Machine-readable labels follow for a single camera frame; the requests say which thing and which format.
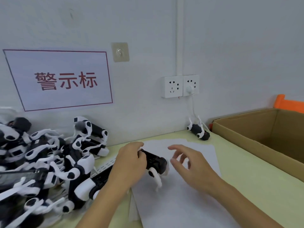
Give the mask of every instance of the electrical outlet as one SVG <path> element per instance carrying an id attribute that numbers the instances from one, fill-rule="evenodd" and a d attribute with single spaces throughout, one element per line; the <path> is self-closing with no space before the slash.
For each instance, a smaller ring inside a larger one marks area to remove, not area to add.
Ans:
<path id="1" fill-rule="evenodd" d="M 187 91 L 188 86 L 193 86 L 193 94 L 198 94 L 199 93 L 199 75 L 187 75 L 183 76 L 183 96 L 188 96 L 191 93 Z"/>
<path id="2" fill-rule="evenodd" d="M 162 77 L 161 94 L 163 98 L 173 98 L 182 96 L 183 76 Z"/>

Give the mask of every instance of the human hand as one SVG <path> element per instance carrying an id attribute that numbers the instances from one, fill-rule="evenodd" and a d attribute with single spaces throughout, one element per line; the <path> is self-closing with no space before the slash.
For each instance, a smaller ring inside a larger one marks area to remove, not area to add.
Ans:
<path id="1" fill-rule="evenodd" d="M 185 182 L 192 188 L 211 195 L 222 179 L 214 172 L 203 154 L 184 145 L 171 145 L 168 149 L 176 149 L 170 162 Z M 183 166 L 185 158 L 189 159 L 188 170 Z"/>
<path id="2" fill-rule="evenodd" d="M 143 142 L 131 142 L 121 147 L 110 172 L 108 182 L 128 190 L 144 175 L 147 167 L 146 154 L 138 149 Z"/>

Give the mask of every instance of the table surface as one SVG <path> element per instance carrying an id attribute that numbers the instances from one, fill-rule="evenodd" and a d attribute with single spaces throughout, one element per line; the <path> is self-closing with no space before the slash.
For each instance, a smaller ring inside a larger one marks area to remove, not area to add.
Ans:
<path id="1" fill-rule="evenodd" d="M 189 142 L 214 145 L 222 178 L 237 188 L 246 198 L 285 228 L 299 228 L 304 224 L 304 182 L 268 164 L 224 138 L 211 133 L 208 141 L 201 141 L 187 130 L 160 135 L 152 139 L 184 138 Z M 107 157 L 96 160 L 95 166 L 113 158 L 125 144 L 110 146 Z M 117 208 L 110 228 L 142 228 L 140 221 L 128 222 L 131 193 Z M 80 216 L 71 216 L 55 228 L 74 228 Z"/>

